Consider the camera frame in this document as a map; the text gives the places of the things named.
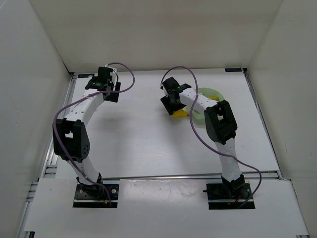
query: purple cable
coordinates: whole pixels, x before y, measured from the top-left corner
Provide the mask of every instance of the purple cable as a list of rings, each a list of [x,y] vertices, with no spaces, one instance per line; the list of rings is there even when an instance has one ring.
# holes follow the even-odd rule
[[[80,173],[82,174],[82,176],[83,176],[88,182],[91,182],[92,184],[98,185],[98,186],[102,187],[103,190],[106,191],[106,194],[107,194],[107,196],[108,196],[108,198],[109,198],[109,205],[110,205],[110,207],[111,207],[111,199],[110,199],[110,194],[109,194],[107,188],[106,188],[103,184],[100,184],[100,183],[97,183],[97,182],[92,181],[92,180],[91,180],[90,178],[88,178],[88,177],[85,175],[85,173],[75,164],[74,160],[71,158],[71,156],[70,156],[70,154],[68,153],[66,147],[64,146],[62,140],[60,139],[60,136],[59,136],[59,134],[58,134],[58,132],[57,132],[56,120],[57,120],[58,115],[59,115],[62,111],[64,111],[65,109],[67,109],[67,108],[69,108],[69,107],[71,107],[71,106],[73,106],[73,105],[79,104],[79,103],[85,101],[86,99],[88,99],[88,98],[90,98],[90,97],[93,97],[94,95],[97,95],[97,94],[100,94],[100,93],[123,93],[123,92],[126,92],[126,91],[128,91],[129,89],[131,89],[131,88],[133,87],[134,83],[135,83],[135,77],[134,77],[133,72],[129,69],[128,66],[124,65],[123,63],[113,62],[113,63],[109,63],[108,65],[113,65],[113,64],[122,65],[123,67],[125,67],[125,68],[131,73],[132,78],[133,78],[133,82],[132,82],[132,84],[130,85],[130,87],[128,87],[128,88],[126,88],[126,89],[124,89],[124,90],[120,90],[120,91],[100,91],[100,92],[96,92],[96,93],[90,94],[90,95],[88,95],[87,97],[84,97],[84,98],[82,98],[82,99],[79,99],[78,101],[76,101],[76,102],[74,102],[74,103],[71,103],[71,104],[69,104],[69,105],[63,107],[62,109],[60,109],[60,110],[56,113],[56,115],[55,115],[55,117],[54,117],[54,120],[53,120],[53,130],[54,130],[56,139],[57,139],[57,141],[59,142],[59,144],[60,144],[62,150],[63,150],[64,153],[66,154],[67,158],[70,160],[70,162],[71,162],[72,165],[75,167],[75,169],[77,169],[78,172],[80,172]]]
[[[262,174],[261,174],[261,171],[258,170],[258,169],[255,168],[255,167],[251,166],[251,165],[248,165],[248,164],[246,164],[246,163],[243,163],[242,161],[238,160],[238,159],[237,159],[235,156],[233,156],[233,155],[224,154],[224,153],[221,153],[221,152],[219,152],[219,151],[213,149],[213,148],[210,147],[206,142],[204,142],[204,140],[198,135],[198,133],[197,133],[195,127],[194,127],[194,123],[193,123],[193,110],[194,110],[194,105],[195,105],[195,103],[196,103],[197,100],[198,100],[198,83],[197,83],[197,79],[196,79],[196,77],[195,77],[193,71],[192,71],[191,69],[187,68],[187,67],[184,67],[184,66],[176,66],[176,67],[173,67],[173,68],[169,69],[169,70],[164,74],[164,76],[163,76],[163,78],[162,78],[162,81],[161,81],[160,83],[162,84],[163,81],[164,81],[164,79],[165,79],[165,76],[166,76],[169,72],[171,72],[173,69],[176,69],[176,68],[183,68],[183,69],[188,70],[188,71],[192,74],[192,76],[193,76],[193,78],[194,78],[194,81],[195,81],[195,87],[196,87],[197,95],[196,95],[196,97],[195,97],[195,100],[193,101],[193,104],[192,104],[191,108],[190,108],[189,121],[190,121],[190,126],[192,127],[193,132],[194,132],[194,134],[196,135],[196,137],[200,140],[200,142],[201,142],[203,145],[205,145],[208,149],[210,149],[211,151],[215,152],[216,154],[222,155],[222,156],[225,156],[225,157],[233,158],[233,159],[236,160],[239,164],[244,165],[244,166],[246,166],[246,167],[249,167],[249,168],[251,168],[251,169],[253,169],[253,170],[255,170],[255,171],[257,171],[257,172],[259,173],[260,178],[259,178],[259,183],[258,183],[257,187],[254,189],[254,191],[251,193],[251,195],[238,207],[238,209],[239,209],[239,208],[241,208],[244,204],[246,204],[246,203],[253,197],[253,195],[257,192],[257,190],[259,189],[259,187],[260,187],[260,185],[261,185],[261,182],[262,182]]]

